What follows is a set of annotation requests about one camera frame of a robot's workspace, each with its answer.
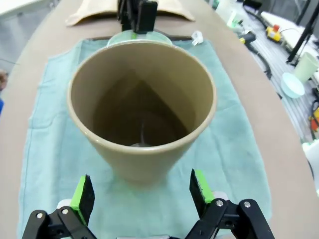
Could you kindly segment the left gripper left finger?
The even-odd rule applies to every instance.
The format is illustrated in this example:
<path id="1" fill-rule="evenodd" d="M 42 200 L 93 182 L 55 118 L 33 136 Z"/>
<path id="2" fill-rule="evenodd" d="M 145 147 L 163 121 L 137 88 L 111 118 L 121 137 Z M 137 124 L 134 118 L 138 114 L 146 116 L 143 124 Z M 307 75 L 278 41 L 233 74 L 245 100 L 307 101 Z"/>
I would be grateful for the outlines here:
<path id="1" fill-rule="evenodd" d="M 94 239 L 88 228 L 93 211 L 95 193 L 90 176 L 81 176 L 68 206 L 62 206 L 48 214 L 44 210 L 33 211 L 27 221 L 25 239 Z"/>

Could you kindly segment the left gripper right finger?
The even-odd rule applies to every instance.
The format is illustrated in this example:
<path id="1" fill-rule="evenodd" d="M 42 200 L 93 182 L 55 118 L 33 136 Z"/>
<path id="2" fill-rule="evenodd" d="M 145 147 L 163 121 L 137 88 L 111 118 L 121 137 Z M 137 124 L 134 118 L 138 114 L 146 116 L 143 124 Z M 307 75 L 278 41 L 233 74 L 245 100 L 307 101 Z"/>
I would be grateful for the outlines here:
<path id="1" fill-rule="evenodd" d="M 238 204 L 217 198 L 200 170 L 192 170 L 189 190 L 199 220 L 187 234 L 187 239 L 214 239 L 220 229 L 230 230 L 237 239 L 273 239 L 274 235 L 253 199 Z"/>

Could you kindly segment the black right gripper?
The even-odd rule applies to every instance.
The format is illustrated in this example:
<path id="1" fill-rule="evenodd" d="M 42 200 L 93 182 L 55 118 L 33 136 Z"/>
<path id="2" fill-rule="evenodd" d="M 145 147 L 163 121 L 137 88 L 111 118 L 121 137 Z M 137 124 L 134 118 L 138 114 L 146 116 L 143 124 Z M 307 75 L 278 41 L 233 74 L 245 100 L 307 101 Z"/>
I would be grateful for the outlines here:
<path id="1" fill-rule="evenodd" d="M 118 0 L 117 18 L 122 26 L 122 31 L 132 30 L 131 39 L 137 39 L 135 33 L 138 16 L 139 0 Z"/>

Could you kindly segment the person's left hand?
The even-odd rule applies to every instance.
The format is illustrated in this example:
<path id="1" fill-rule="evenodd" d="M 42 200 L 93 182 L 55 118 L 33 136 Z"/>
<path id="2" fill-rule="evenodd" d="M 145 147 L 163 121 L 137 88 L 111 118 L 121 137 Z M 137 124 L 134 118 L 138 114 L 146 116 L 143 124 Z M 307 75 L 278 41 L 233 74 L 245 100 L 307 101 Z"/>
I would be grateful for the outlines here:
<path id="1" fill-rule="evenodd" d="M 8 73 L 1 69 L 0 70 L 0 91 L 4 90 L 8 81 Z"/>

